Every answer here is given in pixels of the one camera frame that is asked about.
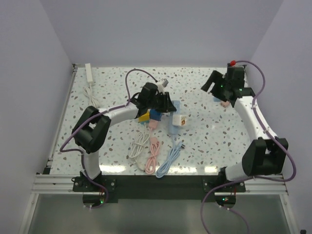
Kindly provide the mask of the blue cube socket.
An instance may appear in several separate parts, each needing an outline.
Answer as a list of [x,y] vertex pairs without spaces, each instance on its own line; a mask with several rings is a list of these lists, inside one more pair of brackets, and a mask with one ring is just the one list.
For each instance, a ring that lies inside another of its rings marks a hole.
[[151,109],[149,112],[150,119],[156,120],[156,121],[161,121],[162,113],[156,111],[155,109]]

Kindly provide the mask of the white cartoon cube adapter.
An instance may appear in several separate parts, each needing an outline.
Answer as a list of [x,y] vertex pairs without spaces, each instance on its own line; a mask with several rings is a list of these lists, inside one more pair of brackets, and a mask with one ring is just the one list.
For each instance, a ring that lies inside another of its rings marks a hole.
[[172,125],[176,127],[185,126],[187,124],[187,117],[186,115],[173,114]]

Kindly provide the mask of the pink power strip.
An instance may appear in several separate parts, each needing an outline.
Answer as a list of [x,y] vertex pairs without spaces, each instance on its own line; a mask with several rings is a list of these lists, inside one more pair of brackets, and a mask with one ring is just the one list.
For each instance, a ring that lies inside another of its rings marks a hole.
[[148,124],[148,127],[149,127],[150,129],[156,129],[157,126],[158,126],[158,123],[159,123],[159,121],[154,120],[154,119],[150,119],[149,124]]

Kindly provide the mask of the light blue power strip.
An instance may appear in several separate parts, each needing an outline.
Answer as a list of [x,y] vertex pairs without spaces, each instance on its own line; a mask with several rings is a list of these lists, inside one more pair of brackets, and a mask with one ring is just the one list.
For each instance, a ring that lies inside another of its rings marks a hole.
[[170,112],[170,120],[169,120],[169,133],[172,135],[177,135],[180,125],[180,101],[174,100],[173,105],[176,108],[175,112]]

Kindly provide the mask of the pink cube socket adapter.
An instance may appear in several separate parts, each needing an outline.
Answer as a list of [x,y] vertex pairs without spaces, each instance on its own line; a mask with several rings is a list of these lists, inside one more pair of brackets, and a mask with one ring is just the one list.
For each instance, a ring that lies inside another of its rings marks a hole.
[[221,101],[220,102],[220,105],[224,108],[227,108],[229,105],[230,105],[230,102],[229,101]]

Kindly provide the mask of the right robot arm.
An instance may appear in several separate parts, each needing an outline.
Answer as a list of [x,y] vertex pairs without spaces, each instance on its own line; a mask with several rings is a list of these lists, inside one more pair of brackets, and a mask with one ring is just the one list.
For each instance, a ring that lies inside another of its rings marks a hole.
[[244,77],[243,67],[229,65],[224,75],[212,71],[201,87],[215,98],[231,104],[241,117],[251,141],[239,163],[220,169],[215,182],[224,192],[234,186],[234,181],[281,173],[289,146],[285,138],[279,138],[269,127],[258,108],[256,94],[245,86]]

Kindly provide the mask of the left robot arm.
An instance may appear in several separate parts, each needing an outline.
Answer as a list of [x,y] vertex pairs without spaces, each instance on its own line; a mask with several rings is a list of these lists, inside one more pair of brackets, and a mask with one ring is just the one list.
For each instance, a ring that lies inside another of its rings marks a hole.
[[101,179],[98,177],[101,174],[98,152],[111,126],[137,119],[150,109],[159,113],[176,110],[169,93],[164,90],[167,84],[166,79],[155,84],[147,82],[125,105],[103,110],[93,106],[85,109],[74,126],[72,135],[75,144],[82,149],[82,173],[86,177],[83,184],[89,191],[96,191],[101,186]]

